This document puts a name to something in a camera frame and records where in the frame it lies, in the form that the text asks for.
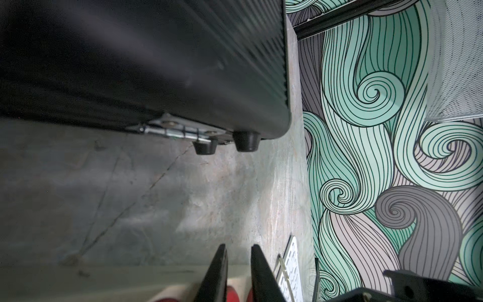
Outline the white keyboard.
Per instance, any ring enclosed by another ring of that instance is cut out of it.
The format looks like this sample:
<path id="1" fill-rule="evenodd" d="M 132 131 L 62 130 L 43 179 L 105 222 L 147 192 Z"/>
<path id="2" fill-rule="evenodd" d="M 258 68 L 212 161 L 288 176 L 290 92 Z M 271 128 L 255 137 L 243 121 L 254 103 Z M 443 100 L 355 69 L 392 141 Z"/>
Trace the white keyboard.
<path id="1" fill-rule="evenodd" d="M 276 281 L 286 301 L 303 301 L 303 288 L 298 261 L 298 244 L 291 235 L 284 255 L 278 255 L 276 264 Z"/>

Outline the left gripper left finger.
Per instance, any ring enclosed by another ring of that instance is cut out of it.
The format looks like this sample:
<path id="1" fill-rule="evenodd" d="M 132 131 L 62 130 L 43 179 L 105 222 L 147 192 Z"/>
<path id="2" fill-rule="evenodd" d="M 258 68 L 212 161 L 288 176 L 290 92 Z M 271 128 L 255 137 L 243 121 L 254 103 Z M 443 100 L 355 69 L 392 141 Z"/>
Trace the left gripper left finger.
<path id="1" fill-rule="evenodd" d="M 228 253 L 226 245 L 221 244 L 211 261 L 194 301 L 226 302 L 227 280 Z"/>

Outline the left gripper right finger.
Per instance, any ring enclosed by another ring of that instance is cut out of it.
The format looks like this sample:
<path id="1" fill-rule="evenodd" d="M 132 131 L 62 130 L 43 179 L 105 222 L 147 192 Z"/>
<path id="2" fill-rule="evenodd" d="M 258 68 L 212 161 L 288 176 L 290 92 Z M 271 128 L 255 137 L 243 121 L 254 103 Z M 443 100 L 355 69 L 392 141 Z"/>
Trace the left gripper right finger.
<path id="1" fill-rule="evenodd" d="M 251 248 L 250 267 L 253 301 L 286 301 L 260 245 Z"/>

